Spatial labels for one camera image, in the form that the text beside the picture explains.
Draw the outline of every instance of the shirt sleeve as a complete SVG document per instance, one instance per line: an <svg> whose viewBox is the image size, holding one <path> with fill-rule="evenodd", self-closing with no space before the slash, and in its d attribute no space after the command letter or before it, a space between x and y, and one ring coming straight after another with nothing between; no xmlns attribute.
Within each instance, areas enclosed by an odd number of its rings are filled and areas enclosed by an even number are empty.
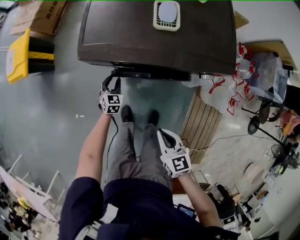
<svg viewBox="0 0 300 240"><path fill-rule="evenodd" d="M237 233L225 230L220 227L207 227L206 231L210 239L216 239L216 240L237 240L238 239Z"/></svg>
<svg viewBox="0 0 300 240"><path fill-rule="evenodd" d="M72 183L60 216L60 240L74 240L87 225L103 215L103 192L93 178L81 177Z"/></svg>

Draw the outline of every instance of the wooden pallet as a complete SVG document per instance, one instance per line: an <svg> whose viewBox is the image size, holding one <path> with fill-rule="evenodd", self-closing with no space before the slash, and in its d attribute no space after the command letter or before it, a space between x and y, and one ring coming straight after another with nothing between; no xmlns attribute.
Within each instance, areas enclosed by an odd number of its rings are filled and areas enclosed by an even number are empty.
<svg viewBox="0 0 300 240"><path fill-rule="evenodd" d="M190 149L203 149L210 142L219 126L222 114L214 107L206 105L200 98L200 87L195 91L181 129L183 144ZM191 162L198 164L204 151L193 151Z"/></svg>

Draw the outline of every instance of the forearm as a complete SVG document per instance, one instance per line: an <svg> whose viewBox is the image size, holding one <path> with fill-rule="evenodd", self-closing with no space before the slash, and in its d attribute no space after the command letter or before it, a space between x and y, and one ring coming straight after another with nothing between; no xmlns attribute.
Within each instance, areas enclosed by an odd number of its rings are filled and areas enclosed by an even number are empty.
<svg viewBox="0 0 300 240"><path fill-rule="evenodd" d="M89 176L101 182L102 159L111 118L111 115L103 113L86 138L81 148L76 178Z"/></svg>
<svg viewBox="0 0 300 240"><path fill-rule="evenodd" d="M183 175L178 179L187 193L201 224L205 227L221 227L216 206L210 197L199 187L196 182L192 180L188 174Z"/></svg>

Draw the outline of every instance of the white label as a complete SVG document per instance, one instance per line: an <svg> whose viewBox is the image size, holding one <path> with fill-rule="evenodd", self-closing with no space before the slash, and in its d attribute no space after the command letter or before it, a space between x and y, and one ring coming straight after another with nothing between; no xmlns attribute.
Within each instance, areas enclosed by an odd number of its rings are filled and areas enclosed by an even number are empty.
<svg viewBox="0 0 300 240"><path fill-rule="evenodd" d="M6 55L6 75L14 71L14 49L10 50Z"/></svg>

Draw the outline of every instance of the dark blue shirt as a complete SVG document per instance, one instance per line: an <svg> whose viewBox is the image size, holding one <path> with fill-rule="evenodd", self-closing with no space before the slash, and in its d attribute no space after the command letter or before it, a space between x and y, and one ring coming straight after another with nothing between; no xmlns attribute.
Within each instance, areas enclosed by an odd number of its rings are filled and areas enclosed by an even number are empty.
<svg viewBox="0 0 300 240"><path fill-rule="evenodd" d="M107 204L117 207L111 224L101 225L98 239L139 240L236 240L237 234L219 227L204 228L189 215L174 208L172 192L160 183L144 179L109 182L104 193L92 178L76 179L60 218L60 240L74 240L77 234L105 213Z"/></svg>

